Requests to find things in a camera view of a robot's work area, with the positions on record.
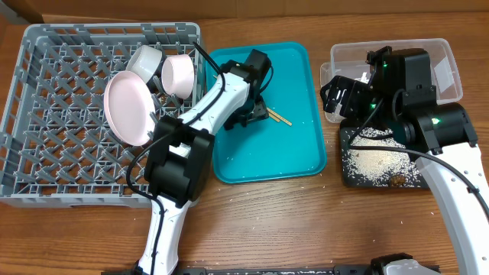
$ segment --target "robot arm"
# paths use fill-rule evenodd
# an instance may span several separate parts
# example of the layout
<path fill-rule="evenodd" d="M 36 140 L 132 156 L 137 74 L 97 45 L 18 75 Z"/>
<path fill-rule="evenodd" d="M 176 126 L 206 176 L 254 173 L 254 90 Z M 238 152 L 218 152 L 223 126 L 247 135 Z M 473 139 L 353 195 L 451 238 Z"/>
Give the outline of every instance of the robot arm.
<path fill-rule="evenodd" d="M 216 134 L 224 124 L 225 120 L 239 107 L 243 106 L 248 98 L 250 85 L 241 77 L 232 73 L 225 73 L 226 88 L 219 100 L 202 116 L 201 119 L 194 122 L 190 127 L 196 130 L 207 130 L 210 134 Z M 203 108 L 205 108 L 219 93 L 222 86 L 222 80 L 219 76 L 211 90 L 197 103 L 192 109 L 179 117 L 183 123 L 194 118 Z M 170 152 L 181 157 L 187 158 L 190 153 L 190 147 L 181 144 L 179 147 L 170 146 Z M 158 196 L 164 206 L 164 221 L 161 229 L 161 238 L 158 241 L 156 274 L 169 275 L 173 272 L 178 263 L 178 241 L 183 227 L 183 220 L 188 208 L 192 202 L 187 201 L 182 207 L 176 207 L 174 201 Z M 147 238 L 144 254 L 139 260 L 139 267 L 144 273 L 149 274 L 151 270 L 151 255 L 153 253 L 154 238 L 156 237 L 157 227 L 160 222 L 161 214 L 159 206 L 155 202 L 152 204 L 150 232 Z"/>
<path fill-rule="evenodd" d="M 445 161 L 478 189 L 485 202 L 489 202 L 489 188 L 474 127 L 459 104 L 437 105 L 428 53 L 423 49 L 392 50 L 385 47 L 369 52 L 367 63 L 372 68 L 369 83 L 336 76 L 322 87 L 324 111 L 358 122 L 369 117 L 368 120 L 378 127 L 386 125 L 397 142 L 411 151 L 428 152 Z M 376 106 L 380 98 L 391 104 L 379 106 L 380 114 L 371 116 L 371 106 Z M 479 202 L 473 190 L 446 167 L 424 157 L 415 161 L 442 212 L 457 254 L 460 274 L 489 274 L 489 214 L 484 211 L 484 203 Z M 429 275 L 433 272 L 424 270 L 423 273 L 415 267 L 398 268 L 412 262 L 402 254 L 374 259 L 371 274 Z"/>
<path fill-rule="evenodd" d="M 461 143 L 443 147 L 438 158 L 463 173 L 489 202 L 479 147 Z M 452 172 L 431 160 L 419 158 L 416 165 L 435 196 L 457 255 L 460 274 L 489 274 L 489 223 L 481 204 Z"/>
<path fill-rule="evenodd" d="M 218 76 L 215 85 L 188 112 L 178 119 L 162 117 L 154 131 L 154 140 L 167 134 L 171 139 L 155 144 L 150 150 L 144 178 L 150 183 L 150 192 L 157 195 L 163 204 L 164 217 L 160 238 L 156 247 L 154 240 L 162 215 L 160 207 L 152 201 L 152 216 L 146 248 L 138 261 L 136 271 L 151 273 L 156 249 L 155 274 L 170 275 L 178 262 L 178 242 L 188 208 L 197 201 L 207 181 L 212 159 L 215 134 L 224 125 L 232 128 L 234 123 L 244 127 L 253 121 L 267 118 L 258 108 L 266 110 L 260 96 L 261 84 L 271 67 L 265 53 L 252 50 L 244 63 L 230 60 L 222 65 L 223 81 Z M 202 115 L 188 125 L 198 114 L 217 101 Z"/>

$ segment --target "wood grain surface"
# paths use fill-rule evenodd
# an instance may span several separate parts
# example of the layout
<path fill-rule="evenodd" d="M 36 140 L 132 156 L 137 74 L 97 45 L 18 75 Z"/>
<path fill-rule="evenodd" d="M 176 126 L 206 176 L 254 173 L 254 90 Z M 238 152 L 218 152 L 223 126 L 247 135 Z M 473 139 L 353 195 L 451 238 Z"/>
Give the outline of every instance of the wood grain surface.
<path fill-rule="evenodd" d="M 307 15 L 489 11 L 487 0 L 3 0 L 30 22 L 41 15 L 170 21 Z"/>
<path fill-rule="evenodd" d="M 461 104 L 489 163 L 489 14 L 363 15 L 197 21 L 209 51 L 297 41 L 309 52 L 316 91 L 334 44 L 443 37 L 464 89 Z M 4 105 L 25 26 L 9 27 L 0 49 Z M 328 164 L 321 175 L 225 185 L 213 175 L 189 210 L 180 239 L 191 267 L 332 267 L 412 254 L 457 274 L 455 254 L 430 191 L 343 186 L 338 125 L 322 117 Z M 0 273 L 98 274 L 130 267 L 142 254 L 149 209 L 14 209 L 0 205 Z"/>

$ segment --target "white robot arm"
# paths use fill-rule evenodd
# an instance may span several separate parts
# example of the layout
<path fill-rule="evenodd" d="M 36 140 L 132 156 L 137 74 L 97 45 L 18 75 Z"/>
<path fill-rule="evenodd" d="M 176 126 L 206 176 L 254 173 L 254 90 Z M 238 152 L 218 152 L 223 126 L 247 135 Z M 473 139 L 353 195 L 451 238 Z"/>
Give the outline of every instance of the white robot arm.
<path fill-rule="evenodd" d="M 196 130 L 206 129 L 210 134 L 216 134 L 226 119 L 246 102 L 250 84 L 246 83 L 243 78 L 232 73 L 225 73 L 224 76 L 226 87 L 219 100 L 198 121 L 191 124 L 190 127 Z M 215 85 L 206 96 L 192 109 L 179 117 L 183 120 L 183 123 L 191 120 L 201 112 L 218 95 L 221 87 L 221 76 L 218 76 Z M 181 157 L 188 157 L 190 148 L 185 144 L 181 144 L 179 147 L 170 146 L 170 152 L 178 154 Z M 177 208 L 174 201 L 166 199 L 163 196 L 158 196 L 157 198 L 163 204 L 165 213 L 161 230 L 162 237 L 159 239 L 156 247 L 157 255 L 154 270 L 155 274 L 169 275 L 178 263 L 178 241 L 180 239 L 185 214 L 192 202 L 188 201 L 183 207 Z M 146 274 L 149 274 L 151 271 L 151 255 L 153 249 L 155 249 L 153 247 L 154 238 L 156 237 L 157 227 L 161 218 L 159 206 L 155 202 L 151 203 L 153 211 L 151 214 L 150 232 L 147 238 L 146 249 L 138 264 Z"/>
<path fill-rule="evenodd" d="M 147 245 L 138 261 L 140 273 L 151 274 L 153 269 L 155 274 L 170 275 L 175 269 L 183 220 L 206 183 L 214 136 L 222 126 L 231 129 L 236 123 L 246 126 L 268 117 L 260 93 L 267 86 L 261 85 L 270 68 L 270 59 L 257 50 L 252 50 L 244 63 L 230 60 L 221 65 L 214 86 L 192 109 L 178 119 L 163 117 L 158 122 L 154 138 L 173 134 L 174 139 L 155 144 L 145 167 L 150 192 L 158 194 L 165 213 L 155 247 L 162 215 L 160 206 L 152 201 Z"/>
<path fill-rule="evenodd" d="M 489 187 L 484 175 L 479 147 L 461 143 L 443 147 L 437 155 L 441 160 L 464 174 L 479 189 L 484 201 L 489 202 Z M 457 255 L 461 275 L 489 274 L 489 223 L 480 202 L 463 183 L 444 166 L 426 158 L 416 165 L 428 183 L 445 221 Z M 385 275 L 436 275 L 415 260 L 395 260 L 384 268 Z"/>

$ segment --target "plastic container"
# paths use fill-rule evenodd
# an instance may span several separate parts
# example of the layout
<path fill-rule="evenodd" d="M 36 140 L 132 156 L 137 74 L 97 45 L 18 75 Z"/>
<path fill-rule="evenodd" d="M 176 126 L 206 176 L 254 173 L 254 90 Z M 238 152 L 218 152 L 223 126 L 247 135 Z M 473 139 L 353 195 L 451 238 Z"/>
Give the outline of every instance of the plastic container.
<path fill-rule="evenodd" d="M 336 75 L 367 82 L 371 76 L 370 65 L 365 63 L 367 52 L 385 46 L 391 46 L 393 50 L 409 48 L 426 50 L 431 60 L 432 84 L 437 87 L 438 104 L 457 102 L 462 98 L 457 64 L 448 41 L 442 38 L 336 44 L 331 48 L 331 62 L 321 66 L 321 86 L 327 84 Z M 342 116 L 335 114 L 325 113 L 325 116 L 333 123 L 339 123 L 343 119 Z"/>
<path fill-rule="evenodd" d="M 121 142 L 103 110 L 108 81 L 125 70 L 142 45 L 164 57 L 189 54 L 196 77 L 185 101 L 166 96 L 153 81 L 156 112 L 177 116 L 192 108 L 205 87 L 202 44 L 194 23 L 37 24 L 26 29 L 0 125 L 0 202 L 19 207 L 125 205 L 150 207 L 133 194 L 125 171 L 141 147 Z M 145 157 L 133 169 L 139 190 Z"/>

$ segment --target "wooden table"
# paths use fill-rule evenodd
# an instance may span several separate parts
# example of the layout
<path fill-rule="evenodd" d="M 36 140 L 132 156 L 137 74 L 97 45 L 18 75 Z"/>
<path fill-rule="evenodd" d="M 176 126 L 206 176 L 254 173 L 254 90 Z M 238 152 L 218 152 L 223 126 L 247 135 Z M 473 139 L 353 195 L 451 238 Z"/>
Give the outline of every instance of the wooden table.
<path fill-rule="evenodd" d="M 297 41 L 309 52 L 316 91 L 333 44 L 443 37 L 464 89 L 461 104 L 489 163 L 489 14 L 349 15 L 198 21 L 208 50 Z M 11 26 L 0 50 L 4 105 L 25 26 Z M 332 267 L 412 254 L 458 273 L 455 254 L 430 191 L 343 186 L 338 125 L 322 117 L 328 164 L 322 176 L 225 185 L 214 176 L 186 217 L 184 266 Z M 14 209 L 0 205 L 0 273 L 98 274 L 130 267 L 142 254 L 149 209 Z"/>

